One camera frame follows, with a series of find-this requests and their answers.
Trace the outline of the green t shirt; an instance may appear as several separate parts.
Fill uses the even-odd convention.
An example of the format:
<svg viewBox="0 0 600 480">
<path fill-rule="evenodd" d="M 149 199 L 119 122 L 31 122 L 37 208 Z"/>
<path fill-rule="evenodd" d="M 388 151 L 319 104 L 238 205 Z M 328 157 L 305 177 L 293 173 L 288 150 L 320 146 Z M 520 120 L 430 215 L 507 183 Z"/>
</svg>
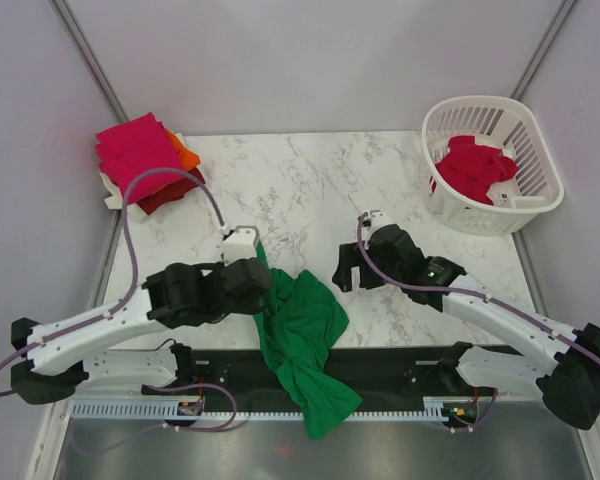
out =
<svg viewBox="0 0 600 480">
<path fill-rule="evenodd" d="M 325 372 L 329 352 L 349 326 L 332 291 L 310 271 L 293 277 L 269 269 L 273 286 L 253 316 L 265 364 L 300 408 L 308 436 L 319 440 L 363 402 L 343 381 Z"/>
</svg>

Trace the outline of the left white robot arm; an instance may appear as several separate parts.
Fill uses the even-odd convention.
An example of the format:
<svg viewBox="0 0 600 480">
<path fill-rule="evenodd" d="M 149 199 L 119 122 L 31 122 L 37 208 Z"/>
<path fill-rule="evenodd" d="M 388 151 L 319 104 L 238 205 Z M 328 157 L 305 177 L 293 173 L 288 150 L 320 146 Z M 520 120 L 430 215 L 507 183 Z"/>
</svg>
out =
<svg viewBox="0 0 600 480">
<path fill-rule="evenodd" d="M 97 390 L 191 392 L 200 371 L 190 348 L 127 350 L 120 343 L 215 324 L 232 314 L 255 315 L 272 286 L 269 269 L 256 258 L 228 265 L 174 263 L 119 302 L 52 324 L 18 319 L 11 325 L 11 343 L 23 359 L 10 369 L 11 389 L 30 405 Z"/>
</svg>

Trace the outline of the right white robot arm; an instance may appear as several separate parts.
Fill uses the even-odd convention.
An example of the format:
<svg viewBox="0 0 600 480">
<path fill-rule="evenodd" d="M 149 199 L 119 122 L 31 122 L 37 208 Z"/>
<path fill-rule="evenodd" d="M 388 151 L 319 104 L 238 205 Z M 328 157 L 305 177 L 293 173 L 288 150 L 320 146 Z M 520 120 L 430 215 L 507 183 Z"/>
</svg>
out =
<svg viewBox="0 0 600 480">
<path fill-rule="evenodd" d="M 467 342 L 450 347 L 438 368 L 447 392 L 467 387 L 517 393 L 540 400 L 559 420 L 591 429 L 600 416 L 600 327 L 577 329 L 510 304 L 441 256 L 427 256 L 410 235 L 378 212 L 360 217 L 356 241 L 338 248 L 332 276 L 342 292 L 360 287 L 399 288 L 417 304 L 469 322 L 513 348 L 498 353 Z"/>
</svg>

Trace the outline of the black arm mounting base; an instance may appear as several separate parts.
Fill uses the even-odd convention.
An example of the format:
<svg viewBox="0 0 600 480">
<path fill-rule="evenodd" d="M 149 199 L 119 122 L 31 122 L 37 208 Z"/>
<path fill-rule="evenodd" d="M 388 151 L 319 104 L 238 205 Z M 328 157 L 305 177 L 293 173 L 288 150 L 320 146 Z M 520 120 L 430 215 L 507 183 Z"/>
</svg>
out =
<svg viewBox="0 0 600 480">
<path fill-rule="evenodd" d="M 199 395 L 208 413 L 385 414 L 424 411 L 427 397 L 486 397 L 443 362 L 448 347 L 340 348 L 323 362 L 266 364 L 258 350 L 197 350 L 174 344 L 172 394 Z"/>
</svg>

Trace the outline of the red t shirt in basket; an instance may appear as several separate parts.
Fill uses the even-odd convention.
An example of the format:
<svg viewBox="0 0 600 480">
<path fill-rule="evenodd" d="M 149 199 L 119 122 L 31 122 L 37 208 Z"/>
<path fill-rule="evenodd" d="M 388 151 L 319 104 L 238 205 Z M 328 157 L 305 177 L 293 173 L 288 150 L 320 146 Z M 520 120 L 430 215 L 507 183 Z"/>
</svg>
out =
<svg viewBox="0 0 600 480">
<path fill-rule="evenodd" d="M 493 205 L 488 196 L 491 187 L 513 179 L 518 172 L 514 160 L 501 149 L 479 145 L 474 136 L 452 137 L 448 148 L 436 169 L 456 192 L 473 201 Z"/>
</svg>

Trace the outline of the folded dark red t shirt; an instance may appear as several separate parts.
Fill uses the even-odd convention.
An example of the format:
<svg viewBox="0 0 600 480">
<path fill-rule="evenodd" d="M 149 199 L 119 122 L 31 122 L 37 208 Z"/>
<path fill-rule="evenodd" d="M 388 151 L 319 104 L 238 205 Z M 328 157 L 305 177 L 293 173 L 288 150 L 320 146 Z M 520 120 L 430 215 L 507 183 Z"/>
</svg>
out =
<svg viewBox="0 0 600 480">
<path fill-rule="evenodd" d="M 175 182 L 166 184 L 151 195 L 139 199 L 136 205 L 144 214 L 151 215 L 161 206 L 183 199 L 186 193 L 198 187 L 196 181 L 179 176 Z"/>
</svg>

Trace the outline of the folded orange t shirt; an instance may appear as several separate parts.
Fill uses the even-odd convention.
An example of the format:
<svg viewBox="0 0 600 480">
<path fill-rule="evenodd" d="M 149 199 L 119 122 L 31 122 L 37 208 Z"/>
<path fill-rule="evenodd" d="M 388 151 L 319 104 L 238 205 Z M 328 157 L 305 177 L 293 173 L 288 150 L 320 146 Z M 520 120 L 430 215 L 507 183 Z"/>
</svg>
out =
<svg viewBox="0 0 600 480">
<path fill-rule="evenodd" d="M 187 147 L 184 136 L 169 129 L 166 129 L 165 133 L 177 151 L 182 168 L 186 171 L 197 168 L 200 165 L 200 158 Z"/>
</svg>

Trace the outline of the white plastic laundry basket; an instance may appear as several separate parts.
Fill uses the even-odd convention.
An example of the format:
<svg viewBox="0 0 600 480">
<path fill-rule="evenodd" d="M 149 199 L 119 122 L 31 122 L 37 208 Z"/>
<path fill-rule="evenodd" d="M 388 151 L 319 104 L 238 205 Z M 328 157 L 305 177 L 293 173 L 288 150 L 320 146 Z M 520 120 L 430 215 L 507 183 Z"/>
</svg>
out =
<svg viewBox="0 0 600 480">
<path fill-rule="evenodd" d="M 531 110 L 506 97 L 443 100 L 425 115 L 418 184 L 443 224 L 506 235 L 556 209 L 564 186 Z"/>
</svg>

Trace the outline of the folded pink t shirt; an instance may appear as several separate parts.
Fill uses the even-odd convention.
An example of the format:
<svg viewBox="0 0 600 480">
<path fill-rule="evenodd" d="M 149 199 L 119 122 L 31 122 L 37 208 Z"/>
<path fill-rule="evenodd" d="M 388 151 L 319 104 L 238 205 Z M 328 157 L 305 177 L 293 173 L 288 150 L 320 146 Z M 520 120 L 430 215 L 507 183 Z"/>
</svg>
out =
<svg viewBox="0 0 600 480">
<path fill-rule="evenodd" d="M 148 170 L 183 169 L 176 147 L 152 113 L 101 131 L 96 139 L 99 168 L 122 196 Z"/>
</svg>

